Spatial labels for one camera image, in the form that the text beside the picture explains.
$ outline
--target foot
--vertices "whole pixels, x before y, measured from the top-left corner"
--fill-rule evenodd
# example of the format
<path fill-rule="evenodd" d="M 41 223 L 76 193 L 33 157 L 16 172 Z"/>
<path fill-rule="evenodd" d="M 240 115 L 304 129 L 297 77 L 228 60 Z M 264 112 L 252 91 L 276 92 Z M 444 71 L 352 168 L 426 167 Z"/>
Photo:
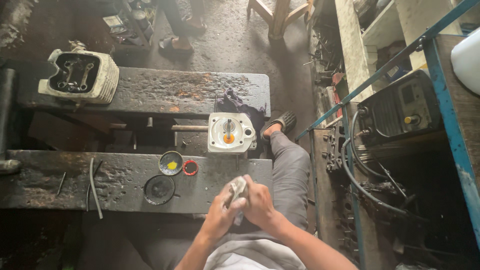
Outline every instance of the foot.
<path fill-rule="evenodd" d="M 282 124 L 280 123 L 275 123 L 271 125 L 269 128 L 265 129 L 264 131 L 264 138 L 270 138 L 270 135 L 272 135 L 273 132 L 275 131 L 282 131 Z"/>
<path fill-rule="evenodd" d="M 174 49 L 191 49 L 192 45 L 186 37 L 178 37 L 172 39 L 172 46 Z"/>
<path fill-rule="evenodd" d="M 195 16 L 192 16 L 190 18 L 188 18 L 186 20 L 186 23 L 188 25 L 191 25 L 193 27 L 196 27 L 196 28 L 199 28 L 199 29 L 202 29 L 204 27 L 204 25 L 202 24 L 202 20 L 200 19 L 200 17 L 195 17 Z"/>

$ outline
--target gray trousers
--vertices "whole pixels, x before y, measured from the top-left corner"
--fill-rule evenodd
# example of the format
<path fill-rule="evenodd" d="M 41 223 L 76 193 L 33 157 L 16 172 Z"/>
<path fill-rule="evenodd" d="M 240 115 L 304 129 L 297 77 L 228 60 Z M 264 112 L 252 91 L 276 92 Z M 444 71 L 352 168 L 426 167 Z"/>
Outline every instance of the gray trousers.
<path fill-rule="evenodd" d="M 292 143 L 281 132 L 273 132 L 270 142 L 275 156 L 274 207 L 295 226 L 306 230 L 310 157 L 303 148 Z M 145 213 L 106 214 L 104 221 L 97 224 L 93 233 L 89 230 L 78 269 L 128 269 L 131 262 L 121 262 L 126 257 L 133 256 L 125 251 L 125 246 L 122 246 L 128 241 L 127 245 L 133 246 L 138 251 L 149 268 L 172 270 L 183 258 L 202 226 L 202 221 L 192 222 L 191 219 L 179 215 L 172 215 L 170 218 L 163 215 L 159 218 L 158 214 Z M 90 218 L 98 219 L 95 215 L 91 215 Z M 281 243 L 243 219 L 242 224 L 238 227 L 233 226 L 217 246 L 230 240 L 256 239 L 269 239 Z"/>

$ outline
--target white plastic container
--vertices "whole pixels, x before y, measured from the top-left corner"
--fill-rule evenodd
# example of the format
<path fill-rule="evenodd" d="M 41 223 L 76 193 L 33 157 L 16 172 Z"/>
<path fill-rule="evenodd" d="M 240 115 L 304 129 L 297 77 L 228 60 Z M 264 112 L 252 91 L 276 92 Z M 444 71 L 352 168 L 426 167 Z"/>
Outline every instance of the white plastic container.
<path fill-rule="evenodd" d="M 459 80 L 480 95 L 480 31 L 475 31 L 453 48 L 452 65 Z"/>

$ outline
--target flip flop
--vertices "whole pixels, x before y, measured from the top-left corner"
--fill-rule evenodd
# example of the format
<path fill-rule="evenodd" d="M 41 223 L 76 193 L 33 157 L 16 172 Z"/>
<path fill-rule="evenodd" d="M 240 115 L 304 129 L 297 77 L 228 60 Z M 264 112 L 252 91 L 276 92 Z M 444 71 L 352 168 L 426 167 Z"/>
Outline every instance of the flip flop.
<path fill-rule="evenodd" d="M 189 15 L 185 15 L 185 17 L 182 18 L 182 21 L 183 23 L 185 24 L 185 28 L 187 29 L 187 31 L 191 34 L 195 34 L 195 35 L 202 35 L 205 33 L 205 31 L 207 30 L 207 25 L 202 22 L 202 28 L 198 28 L 198 27 L 195 27 L 193 25 L 190 25 L 187 23 L 187 20 L 190 19 L 190 16 Z"/>
<path fill-rule="evenodd" d="M 191 55 L 194 51 L 193 45 L 190 49 L 175 49 L 172 45 L 173 38 L 167 38 L 159 41 L 158 50 L 166 54 Z"/>
<path fill-rule="evenodd" d="M 260 138 L 262 139 L 262 141 L 266 143 L 270 142 L 270 139 L 267 139 L 264 137 L 264 132 L 265 130 L 267 130 L 269 127 L 271 127 L 273 124 L 276 124 L 276 123 L 279 123 L 282 125 L 282 128 L 280 129 L 280 131 L 283 134 L 288 134 L 290 131 L 292 131 L 292 129 L 297 124 L 297 117 L 292 111 L 284 112 L 282 115 L 280 115 L 280 117 L 273 120 L 268 126 L 262 128 L 262 130 L 260 131 Z"/>

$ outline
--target white t-shirt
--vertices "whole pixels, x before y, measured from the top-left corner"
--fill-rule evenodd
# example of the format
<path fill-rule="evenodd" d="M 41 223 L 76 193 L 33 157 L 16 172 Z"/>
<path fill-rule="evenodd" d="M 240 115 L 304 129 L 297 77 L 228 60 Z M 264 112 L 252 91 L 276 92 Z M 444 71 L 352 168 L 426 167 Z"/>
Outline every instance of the white t-shirt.
<path fill-rule="evenodd" d="M 288 247 L 270 240 L 228 241 L 208 256 L 204 270 L 306 270 Z"/>

